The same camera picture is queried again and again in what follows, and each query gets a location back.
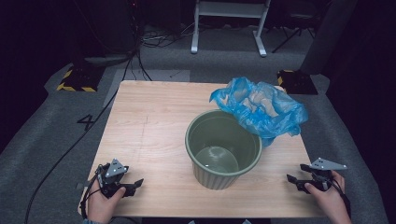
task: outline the crumpled plastic bag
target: crumpled plastic bag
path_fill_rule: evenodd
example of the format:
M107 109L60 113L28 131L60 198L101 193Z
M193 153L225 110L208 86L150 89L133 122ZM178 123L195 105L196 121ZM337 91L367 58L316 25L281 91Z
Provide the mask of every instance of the crumpled plastic bag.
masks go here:
M283 133L299 134L299 124L308 120L304 105L271 84L256 85L246 77L233 78L226 88L213 91L209 102L212 100L222 111L233 114L242 127L260 136L264 147Z

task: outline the black curtain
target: black curtain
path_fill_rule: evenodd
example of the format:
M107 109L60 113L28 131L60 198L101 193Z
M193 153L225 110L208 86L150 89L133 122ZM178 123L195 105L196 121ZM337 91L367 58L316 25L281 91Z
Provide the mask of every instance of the black curtain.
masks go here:
M396 223L395 27L394 1L360 0L322 71L331 81L327 95L379 186L389 223Z

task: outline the trash bag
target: trash bag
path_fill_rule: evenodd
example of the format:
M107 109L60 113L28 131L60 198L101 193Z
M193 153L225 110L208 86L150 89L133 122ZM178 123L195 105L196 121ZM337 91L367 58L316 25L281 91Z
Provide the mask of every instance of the trash bag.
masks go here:
M209 102L212 100L222 111L233 114L242 127L260 136L264 147L283 133L299 134L299 124L308 120L304 105L271 84L256 85L246 77L233 78L226 88L213 91Z

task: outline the person's right hand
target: person's right hand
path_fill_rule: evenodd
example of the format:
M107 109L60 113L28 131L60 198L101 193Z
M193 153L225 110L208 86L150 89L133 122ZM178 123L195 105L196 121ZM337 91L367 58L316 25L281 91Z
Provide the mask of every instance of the person's right hand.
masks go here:
M332 171L332 176L340 185L341 190L345 192L345 179L335 171ZM344 201L335 187L332 186L327 191L321 191L309 183L304 186L316 198L318 205L333 224L352 223Z

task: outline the wooden tabletop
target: wooden tabletop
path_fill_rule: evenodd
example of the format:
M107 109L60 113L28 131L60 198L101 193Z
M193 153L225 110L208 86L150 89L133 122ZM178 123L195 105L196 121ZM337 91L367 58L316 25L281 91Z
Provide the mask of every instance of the wooden tabletop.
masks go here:
M117 158L130 166L121 183L144 178L134 197L121 199L115 215L127 217L323 217L312 195L298 191L286 174L301 179L309 164L300 135L283 134L262 150L259 163L227 189L201 186L192 173L184 137L199 114L218 108L212 91L225 84L122 81L92 164Z

